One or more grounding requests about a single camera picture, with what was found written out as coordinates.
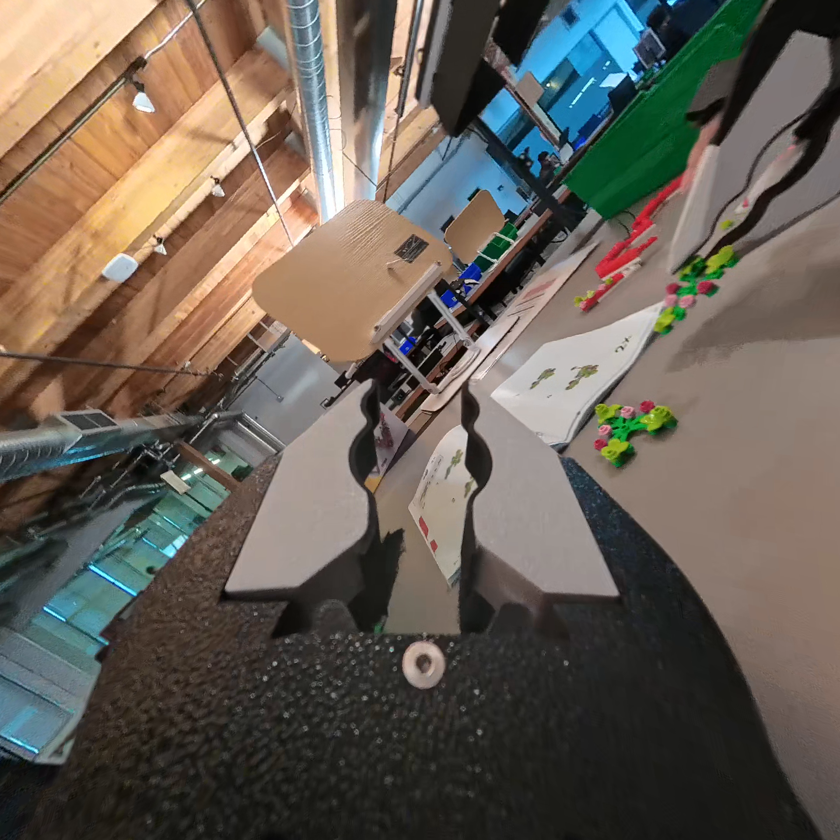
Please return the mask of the round silver duct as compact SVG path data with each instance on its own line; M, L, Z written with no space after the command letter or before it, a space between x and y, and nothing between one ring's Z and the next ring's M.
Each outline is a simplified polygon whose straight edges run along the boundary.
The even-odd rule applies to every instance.
M319 2L286 1L287 48L308 136L322 222L337 212Z

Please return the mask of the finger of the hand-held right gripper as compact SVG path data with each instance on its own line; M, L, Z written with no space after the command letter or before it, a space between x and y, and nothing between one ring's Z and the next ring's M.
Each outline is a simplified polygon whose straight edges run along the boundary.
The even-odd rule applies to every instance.
M668 251L668 273L674 275L705 246L725 201L725 143L718 138L721 121L711 121L700 132L697 149L689 158L686 200Z
M762 173L749 195L748 212L710 247L712 256L730 247L745 256L837 198L837 142L818 150L804 143Z

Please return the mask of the large green plastic bin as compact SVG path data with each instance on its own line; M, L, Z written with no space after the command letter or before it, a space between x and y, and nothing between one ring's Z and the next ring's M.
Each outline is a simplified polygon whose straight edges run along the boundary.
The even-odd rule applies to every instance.
M699 132L686 111L709 69L739 56L763 5L723 4L594 141L564 185L609 219L683 172Z

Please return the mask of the lime lego flower cluster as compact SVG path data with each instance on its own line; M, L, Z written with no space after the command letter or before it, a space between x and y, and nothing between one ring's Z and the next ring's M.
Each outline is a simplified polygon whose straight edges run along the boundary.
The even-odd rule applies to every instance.
M720 248L708 258L694 258L679 271L677 280L666 286L654 333L670 333L678 323L686 319L699 300L714 297L720 290L720 279L738 262L739 257L730 245Z

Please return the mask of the open instruction booklet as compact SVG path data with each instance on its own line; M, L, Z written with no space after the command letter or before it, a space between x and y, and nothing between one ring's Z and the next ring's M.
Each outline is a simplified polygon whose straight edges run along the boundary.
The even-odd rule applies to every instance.
M658 302L600 329L545 343L491 398L543 444L562 451L646 349L663 310ZM466 447L460 425L442 437L408 506L448 587L459 579L467 501L476 490Z

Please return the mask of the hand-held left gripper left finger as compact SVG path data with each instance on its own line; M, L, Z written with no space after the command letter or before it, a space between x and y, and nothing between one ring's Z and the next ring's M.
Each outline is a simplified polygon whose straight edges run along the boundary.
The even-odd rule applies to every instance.
M379 540L371 490L381 409L372 381L348 390L283 451L224 586L235 602L282 602L279 629L306 632L323 607L364 629L364 558Z

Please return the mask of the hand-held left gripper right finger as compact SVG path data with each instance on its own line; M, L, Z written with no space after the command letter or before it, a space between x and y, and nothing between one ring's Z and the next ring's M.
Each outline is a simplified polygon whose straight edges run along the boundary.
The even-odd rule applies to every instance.
M565 634L566 606L619 605L558 453L470 385L460 405L476 481L460 550L460 632Z

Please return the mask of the yellow lego box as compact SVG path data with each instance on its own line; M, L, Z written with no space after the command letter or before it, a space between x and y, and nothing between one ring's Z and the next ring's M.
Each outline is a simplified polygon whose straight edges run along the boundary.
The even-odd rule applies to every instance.
M375 492L387 470L398 458L401 447L410 443L409 427L385 406L381 406L380 421L374 428L375 466L368 475L365 486Z

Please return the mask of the black flat panel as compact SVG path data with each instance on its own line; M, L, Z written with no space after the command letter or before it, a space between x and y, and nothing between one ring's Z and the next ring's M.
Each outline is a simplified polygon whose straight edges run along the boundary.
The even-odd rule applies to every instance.
M549 1L434 1L416 78L418 104L450 138L465 132L521 63Z

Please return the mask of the red white lego assembly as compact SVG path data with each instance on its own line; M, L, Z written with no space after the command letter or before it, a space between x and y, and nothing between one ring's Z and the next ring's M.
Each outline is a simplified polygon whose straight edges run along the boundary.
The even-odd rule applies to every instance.
M621 271L627 264L641 258L642 254L657 244L659 211L679 191L683 175L675 178L636 215L631 233L623 241L615 244L605 257L596 265L595 272L600 279L605 279Z

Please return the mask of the small lime pink lego assembly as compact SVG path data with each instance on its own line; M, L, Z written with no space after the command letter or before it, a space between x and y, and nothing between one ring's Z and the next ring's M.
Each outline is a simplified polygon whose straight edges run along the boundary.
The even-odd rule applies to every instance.
M582 312L592 310L625 276L626 273L620 271L615 275L603 278L602 283L596 289L588 290L584 295L575 297L574 306Z

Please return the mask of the green lego flower assembly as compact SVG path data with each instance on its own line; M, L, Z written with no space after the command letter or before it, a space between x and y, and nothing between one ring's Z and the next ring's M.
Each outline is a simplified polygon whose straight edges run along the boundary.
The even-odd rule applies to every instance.
M599 426L593 447L616 468L625 466L635 457L634 436L657 436L678 425L678 419L669 407L652 401L641 402L639 406L601 403L595 405L595 415Z

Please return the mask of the wooden chair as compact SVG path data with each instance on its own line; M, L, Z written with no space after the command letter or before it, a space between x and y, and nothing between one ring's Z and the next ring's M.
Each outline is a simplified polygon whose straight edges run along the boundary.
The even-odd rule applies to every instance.
M443 241L387 205L359 199L262 271L252 297L331 361L360 362L387 348L426 392L437 395L480 355L435 291L453 265ZM465 348L441 385L429 381L392 337L423 299Z
M446 227L444 241L453 255L467 265L508 221L493 195L488 190L478 190Z

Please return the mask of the small green storage bin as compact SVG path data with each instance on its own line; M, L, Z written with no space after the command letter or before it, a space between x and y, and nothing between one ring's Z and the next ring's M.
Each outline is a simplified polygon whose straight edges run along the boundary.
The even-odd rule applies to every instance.
M493 234L480 249L475 258L475 264L485 273L498 263L516 243L518 229L515 224L506 222L502 229Z

